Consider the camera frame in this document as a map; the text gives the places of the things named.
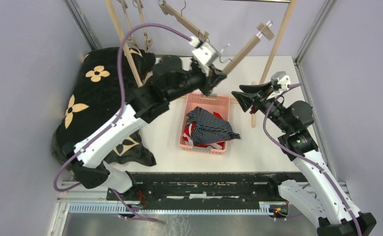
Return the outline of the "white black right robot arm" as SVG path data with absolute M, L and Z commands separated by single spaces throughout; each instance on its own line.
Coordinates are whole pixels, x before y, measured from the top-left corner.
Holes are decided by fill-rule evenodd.
M 314 194 L 299 187 L 293 179 L 281 179 L 267 186 L 267 195 L 273 200 L 281 198 L 293 204 L 315 226 L 320 236 L 368 236 L 376 226 L 373 214 L 363 212 L 329 170 L 322 153 L 308 127 L 314 123 L 313 108 L 299 100 L 284 106 L 284 94 L 295 89 L 288 85 L 282 92 L 278 85 L 241 85 L 232 95 L 245 112 L 264 115 L 282 132 L 272 142 L 280 147 L 301 171 Z

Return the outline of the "pink perforated plastic basket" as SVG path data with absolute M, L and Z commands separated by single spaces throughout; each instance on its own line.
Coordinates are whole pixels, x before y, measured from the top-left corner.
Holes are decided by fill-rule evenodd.
M 188 119 L 187 114 L 196 106 L 204 108 L 209 112 L 217 112 L 224 120 L 228 121 L 231 99 L 227 95 L 212 94 L 210 96 L 204 96 L 202 93 L 199 92 L 189 93 L 185 96 L 182 96 L 181 98 L 185 99 L 186 103 L 183 122 L 180 128 L 180 138 L 178 142 L 179 147 L 184 151 L 223 155 L 227 149 L 227 144 L 224 144 L 224 147 L 222 149 L 189 146 L 185 143 L 185 140 L 183 139 L 183 134 Z

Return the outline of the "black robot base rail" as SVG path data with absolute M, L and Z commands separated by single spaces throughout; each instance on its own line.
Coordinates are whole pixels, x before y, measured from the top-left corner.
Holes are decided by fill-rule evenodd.
M 135 173 L 136 184 L 121 198 L 140 214 L 261 214 L 272 211 L 268 203 L 283 202 L 278 184 L 293 179 L 292 173 Z

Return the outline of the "wooden hanger holding red underwear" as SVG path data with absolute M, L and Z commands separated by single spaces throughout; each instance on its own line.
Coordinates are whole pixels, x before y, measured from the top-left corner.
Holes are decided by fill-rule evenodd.
M 202 41 L 207 41 L 209 33 L 206 31 L 201 31 L 198 27 L 196 27 L 192 22 L 186 19 L 180 12 L 176 11 L 173 7 L 171 7 L 165 0 L 159 0 L 158 5 L 161 8 L 162 12 L 165 15 L 171 15 L 175 17 L 175 19 L 184 26 L 188 31 L 190 31 L 194 36 L 199 38 Z

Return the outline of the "dark striped boxer shorts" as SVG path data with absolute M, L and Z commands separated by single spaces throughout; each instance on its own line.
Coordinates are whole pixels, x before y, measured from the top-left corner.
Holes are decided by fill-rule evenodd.
M 202 107 L 196 106 L 186 117 L 186 123 L 194 126 L 190 133 L 193 144 L 211 145 L 241 139 L 241 135 L 233 131 L 228 121 Z

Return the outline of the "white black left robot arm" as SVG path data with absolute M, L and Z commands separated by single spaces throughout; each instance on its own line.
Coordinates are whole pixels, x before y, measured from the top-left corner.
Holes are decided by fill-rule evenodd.
M 94 126 L 73 146 L 72 169 L 76 180 L 86 189 L 105 186 L 119 192 L 126 200 L 136 197 L 138 188 L 128 172 L 109 167 L 105 157 L 124 139 L 149 125 L 169 110 L 170 102 L 200 90 L 209 95 L 226 79 L 230 70 L 218 69 L 209 61 L 192 57 L 189 70 L 169 69 L 162 58 L 157 66 L 163 72 L 153 73 L 141 87 L 125 93 L 121 58 L 116 60 L 116 75 L 120 88 L 119 108 L 110 111 L 107 120 Z

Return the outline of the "red printed underwear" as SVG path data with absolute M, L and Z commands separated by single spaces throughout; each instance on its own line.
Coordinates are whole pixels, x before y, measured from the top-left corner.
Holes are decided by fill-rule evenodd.
M 202 145 L 202 144 L 194 144 L 194 141 L 192 140 L 192 134 L 195 129 L 196 123 L 195 122 L 188 122 L 184 128 L 182 139 L 184 140 L 184 143 L 188 146 L 194 146 L 199 148 L 213 148 L 213 149 L 224 149 L 226 142 L 218 142 L 213 143 L 209 145 Z

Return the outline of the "wooden hanger holding striped boxers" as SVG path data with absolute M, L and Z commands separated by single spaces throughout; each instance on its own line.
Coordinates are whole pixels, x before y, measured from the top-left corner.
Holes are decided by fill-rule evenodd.
M 260 23 L 257 26 L 258 33 L 254 35 L 246 45 L 237 53 L 237 55 L 229 62 L 222 72 L 226 75 L 229 75 L 237 65 L 251 52 L 257 44 L 261 41 L 262 38 L 266 38 L 268 41 L 271 41 L 274 38 L 274 33 L 271 30 L 273 22 L 269 20 L 266 24 Z

